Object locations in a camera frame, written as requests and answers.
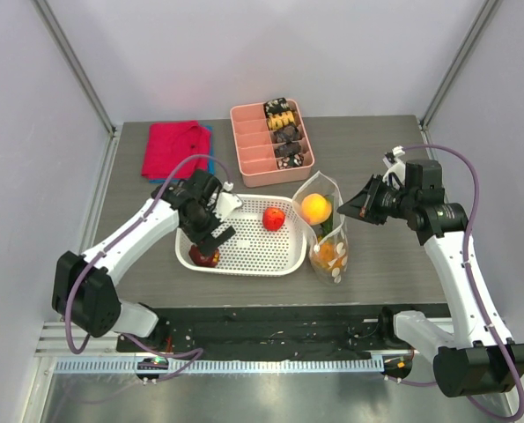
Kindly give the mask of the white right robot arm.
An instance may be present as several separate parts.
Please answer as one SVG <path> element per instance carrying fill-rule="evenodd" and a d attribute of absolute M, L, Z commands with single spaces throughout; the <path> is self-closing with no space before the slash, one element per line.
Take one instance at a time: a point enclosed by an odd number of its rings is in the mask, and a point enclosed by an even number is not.
<path fill-rule="evenodd" d="M 524 343 L 513 340 L 498 315 L 478 267 L 463 207 L 445 200 L 442 167 L 436 160 L 409 160 L 402 175 L 372 176 L 362 190 L 338 207 L 346 217 L 374 225 L 402 219 L 436 270 L 453 329 L 442 330 L 424 313 L 383 310 L 379 341 L 396 348 L 406 343 L 433 367 L 447 397 L 504 393 L 524 374 Z"/>

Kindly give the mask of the black patterned rolled sock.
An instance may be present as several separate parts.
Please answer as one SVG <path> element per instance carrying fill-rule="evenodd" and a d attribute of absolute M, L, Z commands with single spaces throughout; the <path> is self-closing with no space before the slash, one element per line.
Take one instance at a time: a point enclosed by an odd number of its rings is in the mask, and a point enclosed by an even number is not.
<path fill-rule="evenodd" d="M 274 154 L 278 159 L 286 158 L 300 153 L 302 153 L 302 147 L 299 142 L 284 143 L 280 146 L 277 146 L 274 149 Z"/>

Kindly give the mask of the yellow black rolled sock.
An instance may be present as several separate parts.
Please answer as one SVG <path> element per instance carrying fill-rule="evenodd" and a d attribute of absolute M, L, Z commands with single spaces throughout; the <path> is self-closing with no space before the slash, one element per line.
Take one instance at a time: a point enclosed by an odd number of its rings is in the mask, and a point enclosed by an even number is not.
<path fill-rule="evenodd" d="M 269 115 L 266 119 L 269 130 L 279 130 L 287 125 L 296 124 L 296 115 L 293 111 L 285 111 Z"/>

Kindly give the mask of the black floral rolled sock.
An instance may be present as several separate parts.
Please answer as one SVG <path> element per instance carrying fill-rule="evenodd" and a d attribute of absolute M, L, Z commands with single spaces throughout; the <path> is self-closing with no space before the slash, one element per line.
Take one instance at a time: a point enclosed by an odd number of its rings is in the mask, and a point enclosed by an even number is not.
<path fill-rule="evenodd" d="M 288 100 L 284 97 L 268 100 L 263 104 L 263 110 L 266 117 L 280 115 L 291 110 Z"/>

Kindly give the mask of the dark red apple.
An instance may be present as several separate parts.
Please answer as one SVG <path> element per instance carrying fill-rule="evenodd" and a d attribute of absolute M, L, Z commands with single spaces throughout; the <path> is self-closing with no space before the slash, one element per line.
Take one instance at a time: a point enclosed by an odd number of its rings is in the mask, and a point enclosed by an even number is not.
<path fill-rule="evenodd" d="M 206 256 L 202 254 L 196 245 L 192 245 L 188 251 L 188 255 L 194 265 L 206 268 L 215 268 L 218 266 L 220 260 L 220 251 L 216 249 L 212 254 Z"/>

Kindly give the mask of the yellow orange peach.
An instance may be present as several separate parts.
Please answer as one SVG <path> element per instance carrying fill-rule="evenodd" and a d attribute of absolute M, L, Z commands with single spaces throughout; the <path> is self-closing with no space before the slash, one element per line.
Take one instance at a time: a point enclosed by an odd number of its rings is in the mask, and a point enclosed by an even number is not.
<path fill-rule="evenodd" d="M 324 223 L 332 213 L 332 205 L 321 194 L 313 193 L 306 196 L 300 205 L 301 215 L 309 226 Z"/>

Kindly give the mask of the bright red apple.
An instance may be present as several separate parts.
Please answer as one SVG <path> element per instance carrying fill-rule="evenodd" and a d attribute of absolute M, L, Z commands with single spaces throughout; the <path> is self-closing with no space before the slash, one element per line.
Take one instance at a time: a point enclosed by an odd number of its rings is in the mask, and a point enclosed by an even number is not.
<path fill-rule="evenodd" d="M 268 207 L 262 215 L 262 224 L 267 231 L 278 231 L 285 222 L 284 211 L 276 207 Z"/>

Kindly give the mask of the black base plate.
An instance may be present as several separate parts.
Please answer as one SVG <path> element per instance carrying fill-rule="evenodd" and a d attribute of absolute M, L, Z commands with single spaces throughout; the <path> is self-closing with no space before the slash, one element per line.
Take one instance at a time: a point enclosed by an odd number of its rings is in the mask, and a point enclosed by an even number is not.
<path fill-rule="evenodd" d="M 408 350 L 396 338 L 397 307 L 360 305 L 160 308 L 159 327 L 142 343 L 163 353 L 203 349 L 203 360 L 366 360 L 373 351 Z"/>

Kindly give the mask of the orange toy pineapple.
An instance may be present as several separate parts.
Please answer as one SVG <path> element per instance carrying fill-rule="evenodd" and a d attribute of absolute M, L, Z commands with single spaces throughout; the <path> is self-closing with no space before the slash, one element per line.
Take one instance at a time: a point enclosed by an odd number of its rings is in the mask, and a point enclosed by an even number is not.
<path fill-rule="evenodd" d="M 332 196 L 324 197 L 331 203 L 332 213 L 324 223 L 314 226 L 316 243 L 311 260 L 318 270 L 327 272 L 331 278 L 340 278 L 348 262 L 347 236 L 343 218 L 338 217 L 335 211 L 335 199 Z"/>

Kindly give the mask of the white perforated plastic basket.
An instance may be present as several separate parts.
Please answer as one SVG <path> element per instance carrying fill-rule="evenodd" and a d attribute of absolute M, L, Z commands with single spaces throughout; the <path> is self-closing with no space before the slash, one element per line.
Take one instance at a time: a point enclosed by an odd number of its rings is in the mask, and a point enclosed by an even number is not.
<path fill-rule="evenodd" d="M 175 255 L 192 271 L 256 277 L 281 277 L 296 271 L 306 257 L 307 240 L 304 221 L 293 209 L 289 197 L 240 194 L 242 206 L 213 232 L 215 236 L 233 227 L 235 235 L 221 245 L 220 258 L 213 267 L 193 263 L 188 252 L 191 242 L 181 231 L 175 233 Z M 284 212 L 284 224 L 275 232 L 265 229 L 262 215 L 276 207 Z"/>

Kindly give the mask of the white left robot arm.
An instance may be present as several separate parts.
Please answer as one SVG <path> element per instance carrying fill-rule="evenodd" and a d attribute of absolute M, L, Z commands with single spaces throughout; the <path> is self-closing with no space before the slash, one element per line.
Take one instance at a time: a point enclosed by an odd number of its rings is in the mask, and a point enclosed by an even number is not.
<path fill-rule="evenodd" d="M 128 333 L 147 351 L 160 350 L 167 330 L 159 316 L 150 307 L 121 300 L 117 285 L 146 251 L 176 231 L 183 232 L 202 256 L 214 256 L 234 236 L 226 221 L 241 206 L 231 183 L 203 170 L 157 187 L 104 241 L 81 254 L 67 251 L 59 257 L 52 308 L 91 337 Z"/>

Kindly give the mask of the black white speckled sock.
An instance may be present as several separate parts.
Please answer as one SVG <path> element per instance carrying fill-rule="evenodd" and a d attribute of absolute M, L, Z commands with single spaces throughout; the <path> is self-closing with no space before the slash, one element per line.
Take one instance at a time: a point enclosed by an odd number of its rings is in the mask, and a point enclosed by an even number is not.
<path fill-rule="evenodd" d="M 302 154 L 292 154 L 277 159 L 277 168 L 279 170 L 302 167 L 304 165 L 304 156 Z"/>

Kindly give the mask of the dark brown rolled sock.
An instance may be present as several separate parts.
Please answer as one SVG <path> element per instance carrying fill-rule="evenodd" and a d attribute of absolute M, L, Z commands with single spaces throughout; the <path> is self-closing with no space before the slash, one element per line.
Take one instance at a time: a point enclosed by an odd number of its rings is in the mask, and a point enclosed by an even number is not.
<path fill-rule="evenodd" d="M 294 143 L 298 142 L 302 138 L 299 128 L 295 124 L 289 124 L 276 130 L 273 136 L 273 142 L 275 144 Z"/>

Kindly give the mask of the clear polka dot zip bag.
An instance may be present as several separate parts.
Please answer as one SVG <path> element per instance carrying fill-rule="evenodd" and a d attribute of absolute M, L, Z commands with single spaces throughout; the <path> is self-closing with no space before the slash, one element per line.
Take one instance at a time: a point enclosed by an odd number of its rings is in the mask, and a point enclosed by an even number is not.
<path fill-rule="evenodd" d="M 341 284 L 349 258 L 345 217 L 337 211 L 340 205 L 343 198 L 336 181 L 321 171 L 292 198 L 293 210 L 303 224 L 310 264 L 317 278 L 332 286 Z"/>

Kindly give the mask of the pink divided organizer tray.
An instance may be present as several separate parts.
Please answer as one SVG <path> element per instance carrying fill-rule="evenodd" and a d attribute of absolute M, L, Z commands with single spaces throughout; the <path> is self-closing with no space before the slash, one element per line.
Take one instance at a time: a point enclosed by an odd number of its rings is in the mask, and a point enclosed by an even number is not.
<path fill-rule="evenodd" d="M 296 126 L 302 135 L 298 141 L 302 147 L 302 167 L 279 170 L 274 149 L 282 144 L 273 142 L 275 130 L 269 130 L 263 104 L 252 103 L 231 109 L 230 117 L 239 170 L 244 184 L 256 188 L 270 184 L 298 182 L 308 178 L 315 163 L 314 152 L 300 113 L 299 104 L 287 99 L 296 115 Z"/>

